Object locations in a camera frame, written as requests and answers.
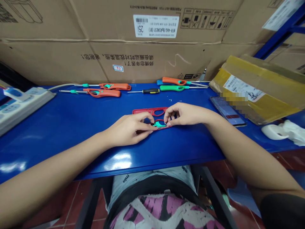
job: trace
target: person's left hand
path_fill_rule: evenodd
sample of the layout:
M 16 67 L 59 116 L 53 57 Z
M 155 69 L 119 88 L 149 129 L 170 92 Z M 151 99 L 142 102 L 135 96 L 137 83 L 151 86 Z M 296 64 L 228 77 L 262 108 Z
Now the person's left hand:
M 153 116 L 149 112 L 124 115 L 102 133 L 104 133 L 111 147 L 137 144 L 147 138 L 154 130 L 158 129 L 144 123 L 145 118 L 155 123 Z

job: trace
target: white pants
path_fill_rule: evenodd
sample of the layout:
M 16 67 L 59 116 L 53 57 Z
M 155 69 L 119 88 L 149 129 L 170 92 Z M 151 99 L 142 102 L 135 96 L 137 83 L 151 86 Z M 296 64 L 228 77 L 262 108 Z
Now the white pants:
M 194 179 L 191 172 L 191 167 L 189 165 L 117 175 L 113 178 L 112 194 L 107 209 L 108 212 L 110 212 L 113 203 L 126 188 L 154 175 L 165 175 L 179 179 L 187 184 L 196 193 Z

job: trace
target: red tile floor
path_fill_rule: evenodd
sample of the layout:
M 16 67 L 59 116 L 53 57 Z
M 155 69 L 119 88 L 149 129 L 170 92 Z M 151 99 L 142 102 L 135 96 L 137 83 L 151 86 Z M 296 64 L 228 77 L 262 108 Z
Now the red tile floor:
M 273 156 L 285 168 L 305 172 L 305 149 L 275 153 Z M 213 177 L 222 184 L 225 190 L 236 186 L 237 175 L 227 160 L 208 162 L 204 165 L 209 168 Z M 22 228 L 31 228 L 59 218 L 59 221 L 50 228 L 73 229 L 91 182 L 92 180 L 72 182 L 52 198 L 38 214 L 24 223 Z M 265 228 L 262 219 L 246 206 L 232 200 L 229 202 L 230 211 L 240 229 Z M 103 228 L 106 217 L 105 199 L 101 191 L 91 229 Z

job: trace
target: pink patterned fabric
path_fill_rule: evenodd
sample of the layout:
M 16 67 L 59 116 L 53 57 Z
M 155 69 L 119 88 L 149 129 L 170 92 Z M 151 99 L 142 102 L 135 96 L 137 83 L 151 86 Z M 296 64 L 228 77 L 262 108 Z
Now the pink patterned fabric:
M 173 194 L 139 196 L 110 228 L 224 229 L 206 210 Z

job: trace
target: blue table surface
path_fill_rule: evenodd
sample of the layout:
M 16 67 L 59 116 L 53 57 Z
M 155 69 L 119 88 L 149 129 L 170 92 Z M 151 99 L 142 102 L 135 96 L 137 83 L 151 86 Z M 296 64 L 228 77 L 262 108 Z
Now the blue table surface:
M 156 84 L 132 84 L 133 91 Z M 127 93 L 120 98 L 94 98 L 84 94 L 57 93 L 54 99 L 0 137 L 0 184 L 37 163 L 64 151 L 111 126 L 134 109 L 169 107 L 179 101 L 216 111 L 209 89 L 167 91 L 156 95 Z M 305 128 L 305 112 L 289 119 Z M 267 151 L 299 149 L 292 141 L 274 141 L 246 120 L 239 130 Z M 90 179 L 130 172 L 222 160 L 224 155 L 202 124 L 158 130 L 137 145 L 115 147 L 99 156 L 76 179 Z

